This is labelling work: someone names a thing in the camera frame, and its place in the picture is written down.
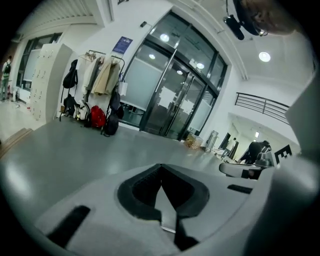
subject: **bag on floor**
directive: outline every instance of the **bag on floor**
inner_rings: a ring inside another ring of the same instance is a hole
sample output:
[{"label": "bag on floor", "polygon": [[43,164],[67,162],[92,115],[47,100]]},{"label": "bag on floor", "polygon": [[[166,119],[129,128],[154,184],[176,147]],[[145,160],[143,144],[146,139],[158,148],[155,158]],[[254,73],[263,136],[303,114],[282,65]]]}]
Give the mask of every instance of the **bag on floor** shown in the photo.
[{"label": "bag on floor", "polygon": [[63,79],[63,82],[62,82],[62,86],[63,87],[62,87],[62,93],[61,93],[60,102],[62,102],[62,98],[64,96],[65,88],[69,89],[68,90],[68,94],[69,94],[70,88],[75,86],[74,96],[76,96],[76,91],[77,91],[77,86],[78,86],[78,72],[76,70],[77,63],[78,63],[77,59],[75,59],[74,61],[71,62],[71,67],[69,69],[69,73],[66,74],[65,78]]},{"label": "bag on floor", "polygon": [[111,111],[117,111],[120,107],[120,94],[117,91],[112,92],[112,96],[110,99],[110,109]]},{"label": "bag on floor", "polygon": [[91,127],[101,128],[106,124],[106,115],[100,107],[93,106],[91,108],[91,114],[89,115],[89,122]]},{"label": "bag on floor", "polygon": [[122,106],[120,106],[118,108],[118,110],[116,111],[116,115],[118,116],[119,119],[124,118],[125,111],[124,111],[124,108]]},{"label": "bag on floor", "polygon": [[78,107],[76,108],[73,118],[78,119],[78,120],[87,120],[89,115],[90,115],[90,107],[89,105],[81,100],[78,103]]},{"label": "bag on floor", "polygon": [[75,105],[77,104],[74,97],[72,97],[70,94],[63,100],[64,105],[64,111],[60,114],[59,120],[61,122],[61,116],[64,114],[66,117],[73,116],[76,110]]},{"label": "bag on floor", "polygon": [[110,135],[115,135],[116,131],[118,130],[118,127],[119,127],[119,117],[117,116],[117,114],[112,113],[109,116],[108,121],[103,128],[104,135],[106,137],[109,137]]}]

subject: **red backpack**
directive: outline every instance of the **red backpack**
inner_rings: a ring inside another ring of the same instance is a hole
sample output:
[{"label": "red backpack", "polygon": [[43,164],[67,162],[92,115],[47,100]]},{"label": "red backpack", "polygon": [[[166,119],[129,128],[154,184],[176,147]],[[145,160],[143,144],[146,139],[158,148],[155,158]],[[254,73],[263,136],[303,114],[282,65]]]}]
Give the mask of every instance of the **red backpack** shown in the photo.
[{"label": "red backpack", "polygon": [[91,108],[91,126],[92,127],[102,127],[106,124],[106,115],[100,107],[93,106]]}]

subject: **white locker cabinet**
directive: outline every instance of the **white locker cabinet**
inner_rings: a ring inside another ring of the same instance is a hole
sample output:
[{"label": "white locker cabinet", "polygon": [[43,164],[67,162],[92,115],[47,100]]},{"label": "white locker cabinet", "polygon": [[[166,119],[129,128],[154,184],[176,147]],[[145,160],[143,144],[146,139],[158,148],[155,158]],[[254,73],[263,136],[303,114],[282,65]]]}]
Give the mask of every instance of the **white locker cabinet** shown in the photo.
[{"label": "white locker cabinet", "polygon": [[72,54],[63,43],[44,44],[32,77],[31,114],[36,120],[53,120],[63,75]]}]

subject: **white ceiling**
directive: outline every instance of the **white ceiling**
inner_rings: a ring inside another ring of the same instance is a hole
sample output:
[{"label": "white ceiling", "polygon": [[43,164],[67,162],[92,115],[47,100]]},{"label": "white ceiling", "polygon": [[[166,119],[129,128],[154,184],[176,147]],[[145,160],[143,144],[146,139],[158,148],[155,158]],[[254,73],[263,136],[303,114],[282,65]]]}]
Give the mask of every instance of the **white ceiling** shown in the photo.
[{"label": "white ceiling", "polygon": [[[200,4],[223,27],[235,46],[246,71],[248,78],[272,79],[278,84],[291,85],[297,88],[305,88],[313,72],[313,53],[309,42],[300,33],[291,35],[267,35],[254,36],[241,28],[245,39],[236,39],[226,26],[223,18],[227,16],[226,0],[172,0],[182,2],[190,6],[191,2]],[[237,17],[233,0],[228,0],[229,14]],[[260,52],[268,52],[270,62],[262,62],[258,55]]]},{"label": "white ceiling", "polygon": [[68,18],[93,17],[92,0],[44,0],[30,13],[18,33]]},{"label": "white ceiling", "polygon": [[[293,153],[297,154],[300,152],[300,147],[297,144],[259,123],[240,116],[233,116],[232,122],[241,136],[246,137],[250,141],[268,141],[275,152],[287,145],[290,145]],[[256,132],[259,132],[258,138],[255,137]]]}]

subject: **blue sign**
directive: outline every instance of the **blue sign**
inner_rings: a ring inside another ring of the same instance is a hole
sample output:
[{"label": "blue sign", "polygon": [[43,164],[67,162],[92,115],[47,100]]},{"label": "blue sign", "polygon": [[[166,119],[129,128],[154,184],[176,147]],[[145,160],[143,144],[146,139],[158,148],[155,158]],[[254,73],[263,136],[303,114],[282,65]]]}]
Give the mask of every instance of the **blue sign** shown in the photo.
[{"label": "blue sign", "polygon": [[121,36],[119,41],[116,43],[115,47],[113,48],[113,52],[119,54],[125,54],[126,50],[128,49],[129,45],[133,40],[127,37]]}]

